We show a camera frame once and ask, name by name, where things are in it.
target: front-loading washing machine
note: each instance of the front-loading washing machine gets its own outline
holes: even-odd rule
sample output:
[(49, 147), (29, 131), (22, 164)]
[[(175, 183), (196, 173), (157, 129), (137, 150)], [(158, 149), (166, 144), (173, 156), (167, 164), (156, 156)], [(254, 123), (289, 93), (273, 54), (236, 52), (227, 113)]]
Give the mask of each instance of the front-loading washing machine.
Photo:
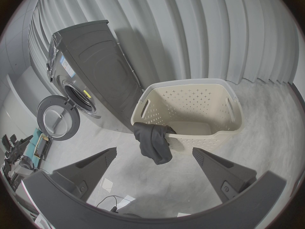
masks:
[(107, 23), (74, 25), (52, 36), (47, 74), (62, 96), (40, 103), (37, 122), (54, 140), (77, 132), (79, 110), (99, 127), (133, 131), (130, 118), (142, 90)]

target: black equipment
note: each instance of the black equipment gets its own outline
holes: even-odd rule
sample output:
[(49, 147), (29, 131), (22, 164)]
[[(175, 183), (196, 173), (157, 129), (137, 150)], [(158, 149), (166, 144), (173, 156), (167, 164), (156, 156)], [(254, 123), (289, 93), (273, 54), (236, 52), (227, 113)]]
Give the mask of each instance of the black equipment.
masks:
[(12, 146), (6, 134), (2, 137), (1, 141), (6, 150), (10, 151)]
[[(32, 139), (33, 135), (28, 136), (25, 139), (20, 139), (19, 141), (16, 141), (16, 135), (12, 135), (10, 140), (13, 144), (11, 145), (9, 139), (7, 138), (7, 135), (4, 135), (2, 138), (2, 143), (6, 147), (7, 151), (5, 152), (5, 158), (2, 165), (2, 170), (4, 173), (4, 176), (6, 177), (7, 181), (12, 186), (12, 189), (15, 191), (17, 189), (17, 184), (20, 183), (20, 181), (16, 182), (17, 175), (15, 174), (13, 177), (9, 177), (8, 173), (12, 170), (12, 165), (17, 161), (21, 159), (21, 156), (23, 155), (27, 145), (30, 143), (30, 140)], [(30, 158), (25, 156), (23, 158), (21, 164), (23, 167), (31, 167), (32, 161), (29, 161)]]
[(116, 148), (55, 170), (36, 171), (22, 181), (35, 207), (56, 229), (61, 228), (254, 228), (281, 195), (286, 181), (267, 171), (256, 171), (199, 148), (193, 156), (209, 178), (223, 204), (180, 218), (145, 219), (108, 212), (86, 203), (116, 157)]
[(10, 147), (10, 152), (7, 153), (5, 159), (10, 164), (13, 164), (17, 159), (20, 159), (21, 155), (23, 155), (27, 145), (30, 143), (30, 140), (32, 139), (32, 137), (33, 137), (33, 135), (30, 135), (25, 139), (20, 139), (20, 141), (16, 141), (15, 146)]

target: washing machine door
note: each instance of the washing machine door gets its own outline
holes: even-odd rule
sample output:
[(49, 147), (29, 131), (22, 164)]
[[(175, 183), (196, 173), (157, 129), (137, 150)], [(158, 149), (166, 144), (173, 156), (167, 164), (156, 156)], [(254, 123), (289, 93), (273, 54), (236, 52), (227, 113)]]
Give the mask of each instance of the washing machine door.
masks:
[(73, 137), (81, 119), (75, 104), (69, 99), (53, 95), (42, 100), (37, 109), (37, 122), (42, 132), (56, 141)]

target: white paper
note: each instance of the white paper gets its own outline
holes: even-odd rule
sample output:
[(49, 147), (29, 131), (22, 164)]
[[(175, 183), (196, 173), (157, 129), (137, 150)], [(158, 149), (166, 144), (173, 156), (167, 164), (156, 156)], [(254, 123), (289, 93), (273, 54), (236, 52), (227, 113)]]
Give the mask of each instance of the white paper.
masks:
[(189, 216), (191, 214), (185, 214), (185, 213), (178, 213), (178, 216), (177, 217), (181, 217), (181, 216)]
[(63, 68), (67, 71), (70, 77), (73, 77), (75, 75), (74, 70), (71, 68), (65, 57), (62, 55), (60, 58), (60, 63), (63, 66)]
[(134, 201), (134, 200), (135, 200), (135, 198), (127, 195), (121, 202), (119, 202), (117, 204), (116, 207), (117, 207), (117, 209), (123, 208), (124, 206), (126, 206), (127, 204), (129, 204), (131, 201)]
[(104, 179), (104, 183), (102, 185), (102, 188), (105, 189), (107, 192), (111, 192), (113, 183), (109, 181), (108, 179)]

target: curtain fold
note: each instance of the curtain fold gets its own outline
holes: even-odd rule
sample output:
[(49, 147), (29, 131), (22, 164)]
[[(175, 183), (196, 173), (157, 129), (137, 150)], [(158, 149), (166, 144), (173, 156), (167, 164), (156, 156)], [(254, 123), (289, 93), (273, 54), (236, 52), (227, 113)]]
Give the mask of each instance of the curtain fold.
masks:
[(298, 34), (280, 0), (40, 0), (29, 31), (39, 72), (54, 32), (104, 19), (144, 88), (187, 78), (294, 78)]

